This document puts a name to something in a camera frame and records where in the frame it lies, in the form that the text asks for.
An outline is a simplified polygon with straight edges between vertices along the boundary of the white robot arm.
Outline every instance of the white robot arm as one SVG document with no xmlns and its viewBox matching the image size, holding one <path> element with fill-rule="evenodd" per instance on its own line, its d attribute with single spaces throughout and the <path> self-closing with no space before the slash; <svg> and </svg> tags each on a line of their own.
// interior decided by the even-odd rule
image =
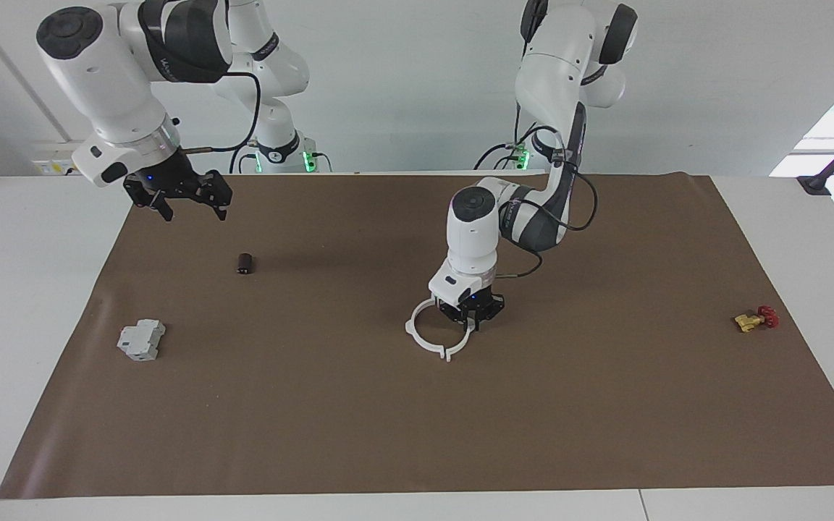
<svg viewBox="0 0 834 521">
<path fill-rule="evenodd" d="M 67 7 L 41 23 L 37 43 L 57 83 L 93 123 L 95 133 L 73 153 L 80 172 L 99 187 L 123 179 L 137 206 L 167 221 L 170 198 L 209 205 L 223 220 L 232 191 L 217 171 L 193 171 L 177 122 L 153 96 L 150 82 L 215 83 L 227 76 L 229 91 L 249 100 L 254 111 L 255 89 L 232 76 L 253 78 L 271 96 L 300 92 L 308 82 L 304 61 L 279 44 L 258 1 L 236 0 L 232 7 L 228 0 Z M 245 52 L 232 67 L 234 48 Z"/>
<path fill-rule="evenodd" d="M 244 80 L 223 78 L 214 90 L 259 118 L 249 145 L 257 149 L 265 172 L 313 171 L 315 142 L 295 129 L 291 112 L 276 98 L 302 93 L 311 79 L 308 64 L 281 41 L 259 0 L 232 0 L 229 8 L 234 65 L 231 72 L 248 72 L 259 80 L 261 99 Z"/>
<path fill-rule="evenodd" d="M 632 46 L 636 13 L 605 0 L 529 0 L 521 33 L 527 46 L 517 102 L 541 125 L 520 141 L 532 135 L 552 167 L 542 190 L 487 177 L 452 199 L 449 253 L 429 288 L 438 309 L 467 331 L 504 307 L 503 297 L 491 291 L 500 237 L 539 256 L 565 236 L 584 144 L 585 102 L 609 106 L 622 96 L 625 79 L 611 70 Z"/>
</svg>

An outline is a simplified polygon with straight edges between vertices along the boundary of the black cap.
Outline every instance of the black cap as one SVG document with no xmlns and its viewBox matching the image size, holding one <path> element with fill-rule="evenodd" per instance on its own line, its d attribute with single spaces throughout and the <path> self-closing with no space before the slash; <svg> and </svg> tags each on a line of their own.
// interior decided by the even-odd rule
<svg viewBox="0 0 834 521">
<path fill-rule="evenodd" d="M 102 34 L 102 16 L 89 7 L 66 7 L 37 27 L 37 44 L 53 59 L 74 59 Z"/>
<path fill-rule="evenodd" d="M 477 221 L 494 210 L 494 194 L 482 187 L 461 189 L 452 198 L 452 211 L 462 222 Z"/>
</svg>

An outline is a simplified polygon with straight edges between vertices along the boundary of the red valve handle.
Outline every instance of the red valve handle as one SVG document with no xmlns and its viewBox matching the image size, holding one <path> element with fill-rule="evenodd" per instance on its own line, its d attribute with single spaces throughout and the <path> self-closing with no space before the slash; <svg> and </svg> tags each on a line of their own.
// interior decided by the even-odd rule
<svg viewBox="0 0 834 521">
<path fill-rule="evenodd" d="M 778 313 L 770 306 L 762 306 L 758 308 L 758 316 L 764 318 L 764 325 L 767 326 L 768 329 L 774 329 L 775 327 L 780 326 Z"/>
</svg>

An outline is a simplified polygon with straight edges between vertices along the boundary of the table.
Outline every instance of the table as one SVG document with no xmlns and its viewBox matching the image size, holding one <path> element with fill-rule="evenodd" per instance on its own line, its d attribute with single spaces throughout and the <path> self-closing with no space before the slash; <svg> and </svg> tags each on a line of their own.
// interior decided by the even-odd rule
<svg viewBox="0 0 834 521">
<path fill-rule="evenodd" d="M 715 184 L 834 386 L 834 204 L 808 197 L 794 180 L 722 177 Z M 128 208 L 123 191 L 99 191 L 79 177 L 0 178 L 0 481 Z M 106 519 L 361 519 L 388 512 L 444 519 L 824 519 L 834 518 L 834 487 L 0 501 L 0 519 L 83 512 Z"/>
</svg>

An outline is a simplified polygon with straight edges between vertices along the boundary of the brown paper mat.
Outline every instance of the brown paper mat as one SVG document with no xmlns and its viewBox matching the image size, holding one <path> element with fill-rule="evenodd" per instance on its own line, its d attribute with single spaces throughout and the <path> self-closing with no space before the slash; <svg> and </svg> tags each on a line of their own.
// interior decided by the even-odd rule
<svg viewBox="0 0 834 521">
<path fill-rule="evenodd" d="M 0 498 L 834 485 L 834 392 L 708 178 L 596 176 L 450 364 L 403 324 L 473 179 L 230 182 L 224 224 L 129 215 Z M 781 329 L 738 333 L 761 304 Z M 115 347 L 142 318 L 156 362 Z"/>
</svg>

